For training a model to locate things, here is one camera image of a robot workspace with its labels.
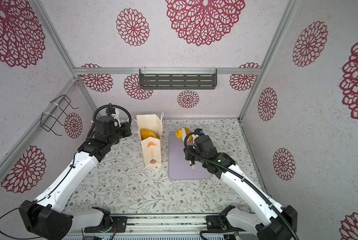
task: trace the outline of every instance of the aluminum rail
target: aluminum rail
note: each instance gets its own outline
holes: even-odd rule
[[[74,68],[76,74],[205,74],[210,75],[218,70],[218,74],[255,74],[259,75],[260,68]]]

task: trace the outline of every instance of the patterned wallpaper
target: patterned wallpaper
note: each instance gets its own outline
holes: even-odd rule
[[[288,0],[44,0],[76,66],[262,63]]]
[[[358,239],[358,1],[300,3],[243,123],[299,237]]]
[[[0,1],[0,160],[68,83],[26,1]]]
[[[91,127],[92,112],[77,85],[66,95],[71,99],[71,106],[66,108],[66,114],[59,109],[54,112],[55,116],[61,114],[59,120],[64,126],[56,123],[52,127],[61,136],[41,129],[0,182],[0,216],[18,207],[24,200],[32,201],[37,197],[65,169],[78,147],[85,141],[85,133]],[[54,122],[53,118],[49,118],[46,124],[51,126]],[[25,230],[19,211],[2,218],[0,229],[13,237],[34,236]],[[0,239],[9,238],[0,234]]]
[[[76,66],[259,68],[287,0],[43,1]],[[137,74],[82,75],[95,103],[133,116],[236,118],[254,75],[218,75],[215,90],[142,90]]]
[[[81,77],[97,106],[117,104],[133,117],[164,111],[165,118],[237,118],[256,78],[252,74],[219,74],[214,90],[142,90],[138,74]]]

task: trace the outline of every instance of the black metal rack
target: black metal rack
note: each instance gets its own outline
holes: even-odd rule
[[[66,105],[65,108],[62,109],[62,108],[60,107],[60,104],[63,102],[63,100],[66,101],[67,105]],[[61,116],[63,113],[67,116],[65,110],[68,108],[68,106],[70,106],[72,109],[78,109],[79,107],[74,108],[74,107],[71,105],[71,100],[70,100],[65,94],[64,94],[64,95],[61,95],[61,96],[59,96],[59,97],[57,97],[57,98],[55,98],[55,99],[52,100],[50,103],[56,104],[56,105],[57,105],[57,108],[55,108],[51,113],[42,113],[42,115],[41,115],[41,117],[40,117],[40,126],[41,126],[44,130],[46,130],[47,132],[52,131],[55,135],[57,135],[57,136],[62,136],[62,134],[57,134],[56,132],[54,132],[54,131],[52,130],[52,128],[54,127],[54,125],[55,125],[57,122],[58,122],[61,126],[64,126],[64,124],[62,124],[62,123],[59,121],[59,118],[60,118],[60,116]],[[58,108],[61,110],[61,113],[60,113],[59,116],[56,118],[56,117],[53,115],[53,112],[54,112],[56,109],[58,109]],[[47,122],[47,119],[48,119],[48,118],[46,118],[45,121],[43,122],[43,116],[46,115],[46,114],[49,115],[49,116],[51,116],[53,119],[55,119],[55,122],[52,124],[51,127],[49,127],[49,126],[46,125],[46,122]]]

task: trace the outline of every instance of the white paper bag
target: white paper bag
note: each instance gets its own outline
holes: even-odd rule
[[[162,165],[162,132],[163,126],[161,119],[156,114],[137,115],[138,135],[142,145],[144,166],[156,167]],[[155,132],[159,139],[155,137],[148,137],[142,140],[140,136],[140,129],[147,128]]]

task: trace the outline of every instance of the zip tie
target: zip tie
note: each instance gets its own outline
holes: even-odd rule
[[[48,114],[48,115],[51,115],[53,117],[55,117],[55,115],[51,114],[51,113],[43,113],[43,114]]]

